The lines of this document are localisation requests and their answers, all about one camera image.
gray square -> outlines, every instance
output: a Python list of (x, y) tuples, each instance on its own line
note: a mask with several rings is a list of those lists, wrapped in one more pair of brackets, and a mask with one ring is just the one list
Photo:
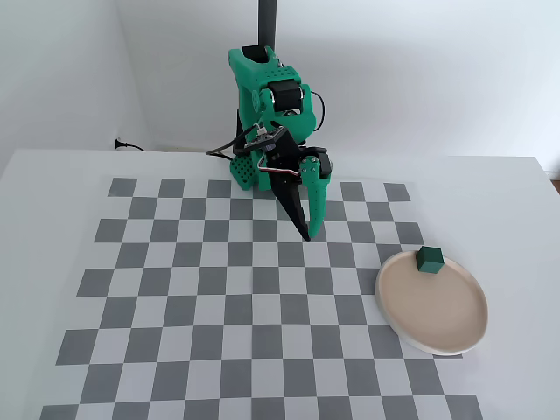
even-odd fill
[(225, 295), (226, 267), (200, 267), (199, 270), (199, 295)]
[(318, 418), (321, 420), (352, 420), (350, 398), (347, 396), (321, 396), (317, 399), (317, 405)]
[(167, 296), (172, 269), (143, 269), (139, 296)]
[(393, 214), (391, 213), (389, 203), (368, 202), (367, 212), (369, 213), (370, 221), (393, 221)]
[(154, 377), (154, 387), (151, 391), (151, 400), (185, 400), (188, 376), (188, 361), (158, 363)]
[(153, 219), (156, 216), (158, 199), (154, 197), (133, 197), (129, 219)]
[(336, 295), (334, 297), (336, 313), (339, 317), (339, 324), (362, 324), (365, 325), (366, 313), (360, 295)]
[(113, 272), (113, 269), (86, 269), (76, 297), (107, 296)]
[(349, 221), (348, 230), (353, 243), (375, 243), (374, 229), (368, 221)]
[(402, 252), (403, 249), (400, 245), (377, 243), (377, 253), (379, 254), (379, 262), (385, 263), (391, 256)]
[(304, 244), (278, 243), (278, 265), (280, 267), (304, 267)]
[(433, 359), (406, 359), (404, 364), (409, 373), (413, 396), (442, 396), (444, 394), (436, 362)]
[(183, 199), (181, 220), (204, 220), (207, 213), (207, 199)]
[(229, 202), (229, 219), (233, 221), (250, 221), (253, 219), (252, 199), (231, 199)]
[(384, 396), (385, 420), (418, 420), (417, 407), (412, 396)]
[(150, 402), (118, 402), (112, 420), (148, 420)]
[(114, 403), (121, 380), (121, 363), (115, 365), (89, 365), (86, 382), (81, 391), (80, 404)]
[(142, 268), (147, 255), (147, 243), (122, 243), (116, 260), (116, 267), (118, 269)]
[(285, 420), (286, 411), (283, 398), (252, 398), (251, 419)]
[(280, 293), (280, 272), (278, 267), (253, 267), (253, 293)]
[(350, 396), (380, 396), (373, 359), (345, 359), (346, 383)]
[(282, 327), (253, 325), (253, 359), (282, 359)]
[(178, 220), (154, 220), (150, 242), (176, 242), (178, 231)]
[(281, 295), (280, 313), (282, 324), (309, 325), (307, 295)]
[(253, 242), (278, 242), (276, 220), (253, 220)]
[(310, 295), (333, 294), (333, 276), (329, 268), (305, 267), (305, 282)]
[(39, 420), (75, 420), (78, 405), (46, 405)]
[(137, 187), (135, 178), (113, 178), (108, 190), (108, 197), (132, 197)]
[(187, 400), (183, 418), (185, 420), (218, 420), (219, 407), (220, 400)]
[(331, 262), (331, 267), (355, 267), (356, 262), (354, 260), (354, 250), (352, 249), (351, 243), (330, 243), (328, 242), (327, 247), (329, 248), (329, 260)]
[(224, 324), (250, 326), (252, 323), (253, 299), (251, 295), (227, 295)]
[(347, 221), (347, 213), (343, 201), (327, 201), (325, 203), (324, 221)]
[(227, 245), (227, 266), (241, 267), (253, 265), (252, 242), (230, 242)]
[(312, 325), (311, 344), (314, 359), (342, 358), (342, 343), (338, 325)]
[(364, 189), (361, 182), (341, 182), (340, 190), (344, 201), (365, 201)]
[(445, 399), (453, 420), (482, 420), (476, 395), (447, 395)]
[(178, 243), (175, 245), (173, 267), (199, 267), (201, 256), (201, 243)]
[(399, 338), (388, 325), (368, 325), (371, 348), (376, 359), (402, 359)]
[(409, 192), (406, 191), (405, 184), (385, 183), (385, 192), (388, 201), (410, 201)]
[(358, 272), (358, 281), (360, 282), (360, 293), (362, 295), (375, 294), (375, 282), (379, 269), (356, 269)]
[(313, 359), (283, 361), (284, 396), (316, 396)]
[(223, 325), (196, 325), (192, 328), (192, 361), (221, 359)]
[(220, 398), (251, 397), (251, 360), (222, 360)]
[(107, 297), (100, 328), (131, 328), (136, 297)]
[(196, 296), (169, 296), (165, 307), (164, 326), (191, 326), (195, 309)]
[(158, 361), (161, 328), (133, 328), (126, 347), (125, 363)]
[(97, 330), (66, 330), (60, 345), (59, 365), (88, 365), (94, 352)]
[(166, 199), (178, 199), (183, 197), (184, 190), (184, 179), (164, 178), (159, 185), (159, 194), (157, 196)]
[(122, 242), (126, 219), (101, 219), (94, 242)]
[(229, 239), (229, 220), (205, 220), (204, 242), (227, 242)]
[(231, 197), (231, 181), (210, 179), (208, 181), (208, 197), (213, 199), (228, 199)]
[(396, 221), (396, 232), (399, 242), (411, 245), (424, 245), (424, 239), (420, 233), (420, 227), (414, 221)]

checkerboard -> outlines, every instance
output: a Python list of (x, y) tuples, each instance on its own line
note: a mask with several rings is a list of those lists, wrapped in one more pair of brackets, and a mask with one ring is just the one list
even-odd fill
[(375, 303), (381, 264), (424, 244), (405, 184), (333, 180), (304, 242), (271, 192), (111, 181), (40, 420), (482, 418), (461, 356), (399, 340)]

white table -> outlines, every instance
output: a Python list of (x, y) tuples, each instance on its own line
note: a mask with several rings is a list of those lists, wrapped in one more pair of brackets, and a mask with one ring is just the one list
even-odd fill
[[(560, 196), (536, 160), (331, 158), (337, 177), (416, 183), (434, 241), (479, 280), (490, 323), (457, 375), (484, 418), (559, 418)], [(226, 162), (196, 153), (14, 155), (0, 180), (0, 418), (22, 416), (35, 368), (26, 361), (41, 353), (99, 180), (201, 172), (229, 176)]]

white wall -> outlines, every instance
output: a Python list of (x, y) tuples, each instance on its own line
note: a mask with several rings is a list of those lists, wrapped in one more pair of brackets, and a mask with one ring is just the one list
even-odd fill
[(0, 173), (17, 147), (151, 145), (114, 0), (0, 1)]
[[(227, 51), (256, 42), (257, 1), (117, 3), (156, 143), (230, 140)], [(279, 0), (276, 51), (325, 98), (314, 144), (530, 155), (554, 171), (559, 14), (557, 0)]]

white square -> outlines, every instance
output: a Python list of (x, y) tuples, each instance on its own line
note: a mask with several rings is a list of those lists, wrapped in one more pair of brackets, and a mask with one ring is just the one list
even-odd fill
[(175, 256), (175, 242), (151, 242), (148, 245), (148, 254), (144, 267), (170, 268), (173, 266), (173, 258)]
[(253, 199), (253, 219), (256, 221), (274, 221), (277, 218), (277, 201), (275, 199)]
[(183, 199), (157, 199), (155, 219), (178, 221)]
[(229, 220), (230, 199), (206, 199), (206, 217), (208, 220)]
[(154, 220), (128, 219), (122, 242), (124, 243), (147, 243), (150, 241), (151, 228)]
[(252, 325), (224, 325), (221, 358), (250, 359), (252, 354)]
[(193, 328), (191, 326), (167, 326), (162, 329), (157, 361), (189, 361)]
[(108, 288), (109, 296), (138, 296), (140, 280), (144, 269), (115, 269), (111, 285)]
[(278, 270), (280, 272), (280, 293), (288, 295), (307, 293), (304, 267), (280, 267)]
[(343, 359), (314, 359), (317, 396), (348, 396)]
[(329, 242), (350, 243), (350, 230), (345, 221), (325, 221), (326, 239)]
[(253, 359), (251, 363), (251, 396), (253, 398), (284, 396), (282, 359)]
[(353, 259), (359, 269), (379, 269), (382, 264), (374, 243), (353, 243)]
[(228, 244), (226, 242), (203, 242), (200, 267), (227, 267)]
[(196, 296), (199, 291), (199, 267), (173, 267), (169, 296)]
[(404, 359), (375, 359), (381, 396), (411, 396)]
[(278, 244), (259, 242), (253, 245), (253, 267), (277, 267)]
[(192, 360), (186, 383), (187, 400), (220, 398), (221, 360)]
[(393, 221), (372, 221), (371, 227), (376, 243), (400, 243)]
[(118, 403), (149, 401), (157, 363), (124, 363), (116, 393)]
[(203, 236), (203, 220), (178, 221), (177, 242), (202, 242)]
[(223, 326), (226, 297), (224, 295), (198, 295), (194, 310), (196, 326)]
[(312, 359), (310, 325), (282, 325), (282, 351), (285, 359)]
[(279, 242), (301, 242), (301, 234), (291, 220), (277, 220), (276, 231)]
[(230, 220), (229, 221), (230, 242), (252, 242), (253, 221), (252, 220)]
[(307, 304), (309, 305), (309, 321), (312, 325), (334, 326), (339, 323), (334, 296), (307, 295)]
[(331, 260), (326, 243), (304, 242), (304, 262), (305, 267), (330, 267)]
[(369, 221), (368, 205), (365, 201), (345, 201), (344, 212), (347, 221)]
[(99, 330), (95, 340), (90, 363), (124, 363), (124, 355), (129, 344), (129, 328), (109, 328)]
[(356, 269), (335, 267), (331, 269), (332, 291), (335, 295), (360, 295), (360, 280)]
[(251, 267), (227, 267), (226, 294), (250, 295), (253, 292)]
[(414, 405), (418, 420), (452, 420), (445, 395), (415, 395)]
[(286, 418), (290, 420), (319, 420), (317, 398), (299, 396), (284, 399)]
[(253, 295), (253, 324), (280, 324), (280, 295)]
[(339, 325), (345, 359), (373, 359), (367, 325)]

